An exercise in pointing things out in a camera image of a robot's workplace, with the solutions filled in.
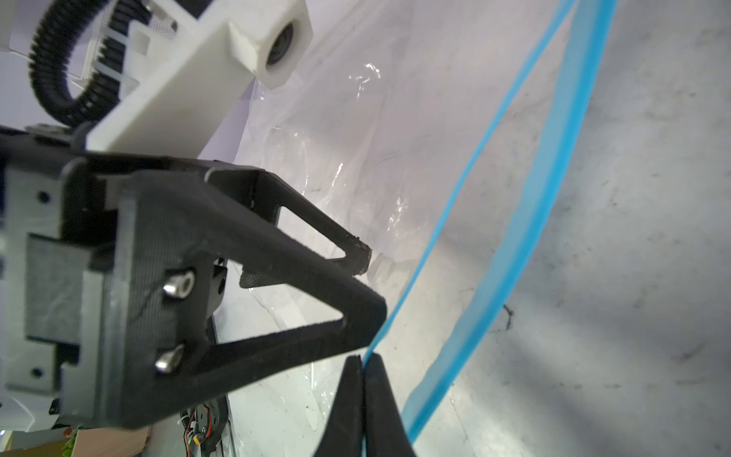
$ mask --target blue plastic strip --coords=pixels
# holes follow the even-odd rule
[[[523,272],[564,179],[602,60],[616,0],[580,0],[556,83],[553,106],[531,172],[502,244],[452,335],[406,401],[411,442],[446,395]]]
[[[371,346],[369,346],[368,350],[365,351],[365,355],[363,356],[363,365],[368,362],[368,359],[371,357],[371,354],[376,349],[376,346],[378,346],[378,343],[383,340],[383,338],[388,334],[388,331],[391,329],[391,325],[393,325],[393,321],[396,319],[396,316],[401,310],[401,307],[404,305],[406,297],[409,296],[409,292],[411,292],[414,283],[421,274],[421,270],[424,268],[424,264],[426,264],[426,260],[429,258],[429,254],[431,254],[432,249],[434,249],[434,245],[436,245],[436,241],[437,239],[439,239],[439,234],[442,233],[442,228],[444,228],[444,224],[447,223],[447,218],[449,217],[452,207],[455,204],[455,200],[457,200],[457,195],[459,195],[460,190],[462,190],[462,186],[464,184],[464,181],[467,179],[467,175],[469,175],[469,172],[472,171],[474,163],[480,157],[480,154],[485,148],[485,145],[488,144],[488,140],[490,140],[493,132],[495,132],[498,124],[500,124],[500,120],[502,120],[502,117],[507,111],[507,108],[510,106],[510,103],[520,90],[523,82],[525,82],[526,78],[533,70],[533,67],[538,61],[538,58],[541,56],[541,54],[543,54],[543,51],[546,49],[546,46],[548,46],[548,43],[551,41],[551,38],[553,38],[553,35],[556,34],[556,30],[558,30],[559,26],[561,26],[561,23],[564,22],[564,19],[569,14],[569,11],[571,11],[571,7],[574,5],[574,3],[575,0],[561,0],[561,3],[559,4],[556,12],[553,15],[553,19],[551,19],[551,22],[548,25],[548,28],[544,32],[536,47],[533,48],[530,54],[528,54],[526,61],[523,62],[523,66],[518,71],[518,76],[515,77],[515,80],[513,81],[512,86],[510,86],[510,90],[505,95],[502,103],[500,104],[500,107],[498,108],[495,117],[493,118],[492,122],[490,122],[487,131],[485,131],[485,134],[482,136],[480,143],[477,145],[474,152],[472,153],[469,162],[467,162],[467,166],[465,166],[462,174],[457,180],[457,184],[455,184],[455,187],[452,190],[452,194],[450,195],[449,200],[447,200],[447,204],[442,211],[442,215],[439,217],[439,221],[436,223],[434,231],[431,233],[429,242],[426,245],[426,250],[424,251],[424,254],[422,254],[421,259],[419,260],[419,263],[414,270],[414,273],[409,279],[409,282],[406,284],[406,288],[404,288],[404,293],[402,293],[401,297],[398,299],[396,307],[393,309],[391,315],[388,317],[388,319],[386,319],[386,322],[383,323],[383,326],[380,328],[380,330],[378,330],[376,337],[371,342]]]

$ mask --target white plastic housing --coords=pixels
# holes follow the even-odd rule
[[[130,25],[121,102],[89,133],[89,151],[197,157],[251,80],[283,84],[312,39],[303,0],[215,0],[198,20],[173,0],[149,4],[175,20],[175,38]],[[267,65],[290,23],[289,50]]]

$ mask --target screw hole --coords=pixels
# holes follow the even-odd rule
[[[274,40],[272,49],[269,51],[269,57],[267,57],[267,65],[274,65],[282,60],[284,55],[287,54],[294,36],[295,27],[290,22],[279,32],[279,36]]]
[[[48,192],[44,192],[44,191],[38,192],[36,194],[36,198],[38,199],[39,202],[43,203],[44,205],[46,203],[50,202],[50,195],[48,194]]]
[[[61,399],[53,399],[48,408],[49,415],[56,415],[61,412]]]

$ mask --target clear plastic bag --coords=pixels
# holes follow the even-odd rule
[[[392,309],[453,184],[558,2],[468,1],[455,7],[450,1],[363,0],[341,8],[340,18],[329,8],[338,3],[308,4],[316,36],[289,82],[274,91],[254,88],[236,163],[279,174],[363,239],[373,260],[361,279]],[[500,243],[548,114],[566,35],[565,26],[506,114],[403,315],[379,347],[400,406],[439,353]],[[331,254],[297,219],[284,215],[279,226]],[[236,272],[232,276],[228,283],[237,284]],[[235,323],[257,322],[242,315],[251,306],[265,310],[269,331],[335,317],[292,288],[232,289],[216,316],[223,339],[267,333],[267,325],[242,329]],[[283,447],[285,455],[311,455],[343,357],[233,393],[242,452],[277,455]],[[268,403],[262,400],[268,397]],[[297,405],[290,403],[295,397]],[[263,416],[252,417],[246,404],[258,405]],[[420,455],[471,454],[467,431],[450,414],[437,412],[440,430],[419,441]],[[266,443],[273,429],[280,444]]]

